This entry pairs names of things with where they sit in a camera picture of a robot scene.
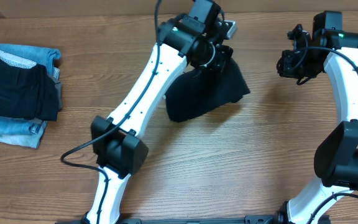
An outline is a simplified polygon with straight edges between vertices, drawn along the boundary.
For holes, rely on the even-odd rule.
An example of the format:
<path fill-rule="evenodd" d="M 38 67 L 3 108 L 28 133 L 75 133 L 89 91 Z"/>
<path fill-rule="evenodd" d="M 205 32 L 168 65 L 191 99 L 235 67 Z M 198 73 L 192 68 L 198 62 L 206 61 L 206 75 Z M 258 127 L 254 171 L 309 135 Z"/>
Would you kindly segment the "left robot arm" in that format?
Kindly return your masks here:
<path fill-rule="evenodd" d="M 126 185 L 149 152 L 142 142 L 161 99 L 188 65 L 212 77 L 222 71 L 228 55 L 219 45 L 230 26 L 214 1 L 195 1 L 188 14 L 156 25 L 156 43 L 149 61 L 122 103 L 91 124 L 100 172 L 90 211 L 82 223 L 116 223 Z"/>

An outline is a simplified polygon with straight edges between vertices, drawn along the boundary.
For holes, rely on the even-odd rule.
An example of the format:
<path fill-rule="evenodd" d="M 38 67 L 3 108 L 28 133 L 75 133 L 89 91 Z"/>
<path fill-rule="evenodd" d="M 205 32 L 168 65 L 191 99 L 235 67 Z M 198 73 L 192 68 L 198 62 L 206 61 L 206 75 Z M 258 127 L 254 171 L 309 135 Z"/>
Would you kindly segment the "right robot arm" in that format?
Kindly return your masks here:
<path fill-rule="evenodd" d="M 285 202 L 272 223 L 329 223 L 327 211 L 343 197 L 358 193 L 358 33 L 342 28 L 342 13 L 314 16 L 313 30 L 297 25 L 287 34 L 293 50 L 277 62 L 281 77 L 303 85 L 320 73 L 329 77 L 337 112 L 337 127 L 314 154 L 314 177 Z"/>

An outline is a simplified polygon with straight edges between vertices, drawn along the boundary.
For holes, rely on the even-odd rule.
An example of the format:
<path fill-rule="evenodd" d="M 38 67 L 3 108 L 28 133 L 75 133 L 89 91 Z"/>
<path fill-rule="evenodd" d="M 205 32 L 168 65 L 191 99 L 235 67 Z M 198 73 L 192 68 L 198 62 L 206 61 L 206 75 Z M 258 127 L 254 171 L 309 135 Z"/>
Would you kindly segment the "black t-shirt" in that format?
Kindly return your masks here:
<path fill-rule="evenodd" d="M 194 69 L 178 77 L 165 93 L 168 117 L 180 123 L 227 103 L 236 103 L 250 90 L 238 64 L 230 59 L 223 69 Z"/>

